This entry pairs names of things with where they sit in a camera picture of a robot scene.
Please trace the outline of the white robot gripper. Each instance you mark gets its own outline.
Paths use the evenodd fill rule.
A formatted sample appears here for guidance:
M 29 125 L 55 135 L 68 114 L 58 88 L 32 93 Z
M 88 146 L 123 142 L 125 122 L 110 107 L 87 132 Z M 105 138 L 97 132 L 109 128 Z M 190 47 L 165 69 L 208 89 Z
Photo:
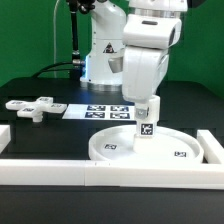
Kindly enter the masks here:
M 168 69 L 167 49 L 148 49 L 127 46 L 123 58 L 122 94 L 126 101 L 134 102 L 135 118 L 148 117 L 145 104 L 155 93 Z

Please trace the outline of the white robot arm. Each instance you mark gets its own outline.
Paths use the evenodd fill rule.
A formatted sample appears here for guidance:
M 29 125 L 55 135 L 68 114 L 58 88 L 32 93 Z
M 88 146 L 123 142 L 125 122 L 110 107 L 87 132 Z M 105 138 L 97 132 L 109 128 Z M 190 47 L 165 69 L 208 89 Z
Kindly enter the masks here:
M 155 92 L 166 75 L 169 48 L 181 35 L 181 15 L 189 0 L 129 0 L 129 13 L 110 0 L 83 0 L 91 14 L 92 48 L 80 78 L 97 90 L 120 88 L 135 104 L 135 119 L 159 120 L 160 98 Z

